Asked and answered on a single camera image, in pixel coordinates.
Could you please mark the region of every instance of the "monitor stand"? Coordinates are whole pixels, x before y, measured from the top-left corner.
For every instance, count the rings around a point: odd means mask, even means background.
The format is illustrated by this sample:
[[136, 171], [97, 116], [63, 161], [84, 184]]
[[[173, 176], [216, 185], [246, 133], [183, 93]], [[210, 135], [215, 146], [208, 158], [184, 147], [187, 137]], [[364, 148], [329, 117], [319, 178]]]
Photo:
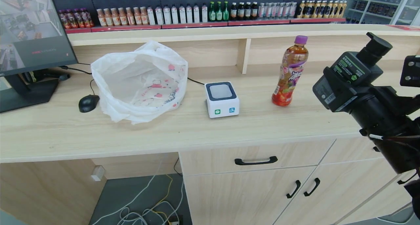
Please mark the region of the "monitor stand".
[[50, 101], [58, 79], [26, 84], [18, 75], [5, 76], [12, 88], [0, 92], [0, 113]]

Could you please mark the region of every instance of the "white plastic bag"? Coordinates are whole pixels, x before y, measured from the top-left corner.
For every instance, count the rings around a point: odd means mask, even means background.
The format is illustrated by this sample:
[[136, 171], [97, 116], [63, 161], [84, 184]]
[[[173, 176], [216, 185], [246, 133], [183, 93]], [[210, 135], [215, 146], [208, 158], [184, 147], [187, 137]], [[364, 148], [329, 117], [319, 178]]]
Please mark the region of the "white plastic bag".
[[114, 122], [150, 122], [178, 108], [185, 95], [188, 62], [156, 41], [133, 52], [108, 53], [91, 69], [99, 105]]

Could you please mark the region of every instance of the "hikvision logo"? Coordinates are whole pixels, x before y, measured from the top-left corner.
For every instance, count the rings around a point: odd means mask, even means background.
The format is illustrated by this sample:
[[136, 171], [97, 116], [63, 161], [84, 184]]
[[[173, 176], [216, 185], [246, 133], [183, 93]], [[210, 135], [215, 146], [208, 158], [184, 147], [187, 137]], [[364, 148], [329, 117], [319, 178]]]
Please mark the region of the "hikvision logo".
[[47, 53], [47, 52], [52, 52], [52, 51], [57, 51], [57, 49], [45, 49], [45, 50], [33, 51], [32, 54], [36, 54], [36, 53]]

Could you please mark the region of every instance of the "monitor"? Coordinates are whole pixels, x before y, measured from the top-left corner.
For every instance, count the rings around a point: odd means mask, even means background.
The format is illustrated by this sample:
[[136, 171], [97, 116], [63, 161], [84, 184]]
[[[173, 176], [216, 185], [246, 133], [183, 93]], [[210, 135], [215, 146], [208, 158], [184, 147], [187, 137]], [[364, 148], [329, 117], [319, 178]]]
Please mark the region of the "monitor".
[[53, 0], [0, 1], [0, 113], [50, 101], [58, 79], [26, 84], [20, 73], [76, 64]]

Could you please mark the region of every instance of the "computer mouse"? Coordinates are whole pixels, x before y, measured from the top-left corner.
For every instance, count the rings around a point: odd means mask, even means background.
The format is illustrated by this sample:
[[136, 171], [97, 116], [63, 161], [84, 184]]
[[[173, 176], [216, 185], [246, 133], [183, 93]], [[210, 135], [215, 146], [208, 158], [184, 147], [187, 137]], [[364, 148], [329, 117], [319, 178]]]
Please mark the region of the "computer mouse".
[[99, 95], [86, 95], [79, 101], [79, 111], [87, 113], [96, 108], [99, 101]]

